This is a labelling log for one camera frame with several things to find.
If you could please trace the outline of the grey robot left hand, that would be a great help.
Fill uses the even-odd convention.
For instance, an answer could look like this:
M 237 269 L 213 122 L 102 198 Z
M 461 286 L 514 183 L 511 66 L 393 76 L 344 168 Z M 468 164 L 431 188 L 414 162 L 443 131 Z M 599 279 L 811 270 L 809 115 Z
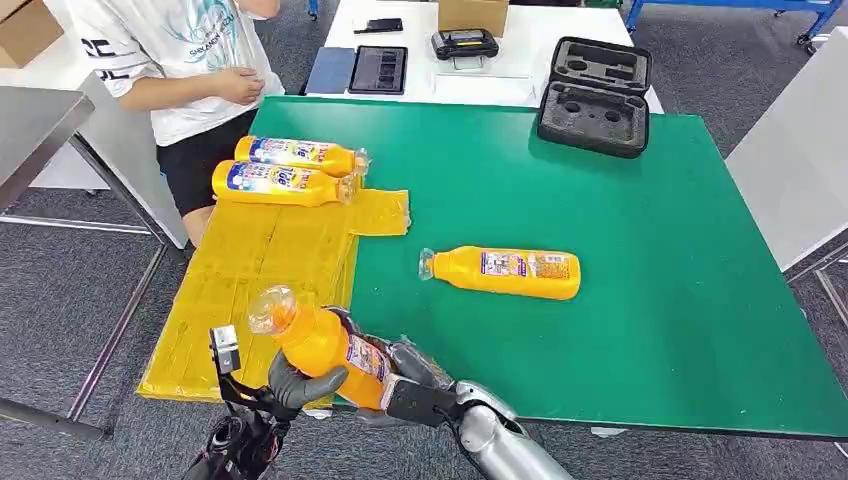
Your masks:
M 318 377 L 308 377 L 292 366 L 278 350 L 271 362 L 268 383 L 275 398 L 289 410 L 301 410 L 307 403 L 335 394 L 349 375 L 343 366 L 332 367 Z

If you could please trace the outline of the person's right hand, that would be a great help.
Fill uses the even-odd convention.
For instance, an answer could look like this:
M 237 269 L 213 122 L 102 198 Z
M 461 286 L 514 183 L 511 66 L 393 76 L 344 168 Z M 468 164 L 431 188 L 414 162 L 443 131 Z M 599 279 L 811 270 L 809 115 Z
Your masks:
M 239 105 L 255 102 L 265 86 L 265 81 L 251 68 L 233 67 L 211 75 L 215 96 Z

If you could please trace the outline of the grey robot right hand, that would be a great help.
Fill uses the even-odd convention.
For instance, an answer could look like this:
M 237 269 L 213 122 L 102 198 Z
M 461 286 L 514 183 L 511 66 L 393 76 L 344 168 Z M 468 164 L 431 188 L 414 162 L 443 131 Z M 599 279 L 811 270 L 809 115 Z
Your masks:
M 326 305 L 325 309 L 333 312 L 349 333 L 376 347 L 389 360 L 394 373 L 441 390 L 449 390 L 454 385 L 454 379 L 408 336 L 402 334 L 398 339 L 391 340 L 367 334 L 347 309 L 337 305 Z

